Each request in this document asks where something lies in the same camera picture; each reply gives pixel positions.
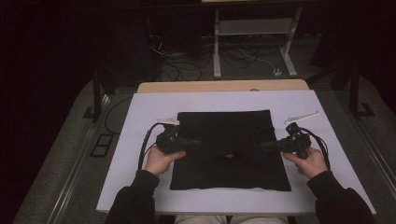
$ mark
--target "black wall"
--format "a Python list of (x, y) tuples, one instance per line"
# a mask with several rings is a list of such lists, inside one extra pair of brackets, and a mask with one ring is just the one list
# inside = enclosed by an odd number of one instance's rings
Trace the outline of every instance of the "black wall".
[(10, 223), (95, 64), (62, 1), (2, 1), (1, 223)]

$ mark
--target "table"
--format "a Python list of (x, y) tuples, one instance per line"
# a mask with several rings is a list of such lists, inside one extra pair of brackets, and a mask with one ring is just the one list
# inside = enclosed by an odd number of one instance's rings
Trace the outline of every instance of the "table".
[[(301, 80), (276, 80), (278, 90), (266, 91), (265, 86), (273, 86), (273, 80), (257, 81), (212, 81), (209, 88), (198, 92), (192, 88), (201, 82), (189, 83), (147, 83), (139, 88), (131, 102), (124, 127), (120, 135), (113, 161), (102, 190), (97, 210), (108, 212), (117, 192), (128, 186), (134, 179), (138, 155), (146, 131), (155, 119), (169, 118), (181, 111), (251, 111), (270, 109), (276, 138), (286, 137), (285, 120), (315, 111), (318, 116), (298, 121), (299, 126), (323, 138), (329, 147), (329, 157), (335, 177), (344, 187), (353, 188), (367, 202), (372, 212), (375, 210), (368, 199), (359, 179), (351, 167), (344, 150), (332, 130), (323, 108), (314, 91)], [(293, 91), (296, 83), (301, 85)], [(157, 88), (167, 92), (158, 92)], [(148, 146), (155, 136), (163, 131), (154, 129)], [(170, 190), (170, 171), (161, 175), (160, 185), (155, 190), (157, 214), (212, 214), (212, 215), (303, 215), (315, 213), (315, 200), (306, 186), (307, 178), (298, 175), (292, 162), (284, 161), (291, 192), (265, 189), (189, 189)]]

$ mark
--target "metal stand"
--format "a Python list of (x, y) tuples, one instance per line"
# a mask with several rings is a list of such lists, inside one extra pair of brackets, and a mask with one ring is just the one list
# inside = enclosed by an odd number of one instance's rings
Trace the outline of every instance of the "metal stand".
[(286, 19), (265, 19), (247, 21), (220, 21), (219, 11), (216, 10), (215, 18), (215, 49), (213, 53), (214, 78), (221, 79), (220, 59), (219, 59), (219, 35), (263, 35), (263, 34), (287, 34), (288, 40), (284, 47), (280, 49), (283, 62), (291, 77), (297, 77), (289, 50), (294, 37), (302, 7), (297, 7), (293, 18)]

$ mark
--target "person's right hand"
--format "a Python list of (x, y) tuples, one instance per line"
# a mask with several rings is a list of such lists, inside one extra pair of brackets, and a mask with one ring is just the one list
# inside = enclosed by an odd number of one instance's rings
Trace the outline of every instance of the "person's right hand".
[(306, 154), (308, 157), (305, 160), (302, 160), (292, 153), (282, 153), (286, 160), (292, 161), (296, 164), (299, 174), (305, 175), (310, 179), (328, 170), (319, 150), (309, 147), (306, 150)]

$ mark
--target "hand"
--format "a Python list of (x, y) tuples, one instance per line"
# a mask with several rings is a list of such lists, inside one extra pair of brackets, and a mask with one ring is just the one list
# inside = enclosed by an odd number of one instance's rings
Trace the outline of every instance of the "hand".
[(292, 153), (284, 152), (282, 155), (286, 160), (296, 164), (299, 174), (305, 175), (310, 179), (328, 170), (319, 150), (309, 147), (306, 150), (306, 154), (308, 157), (305, 160), (298, 158)]
[(181, 159), (186, 155), (185, 151), (179, 151), (165, 155), (157, 147), (152, 147), (148, 153), (148, 161), (145, 170), (159, 176), (169, 170), (169, 164), (177, 159)]

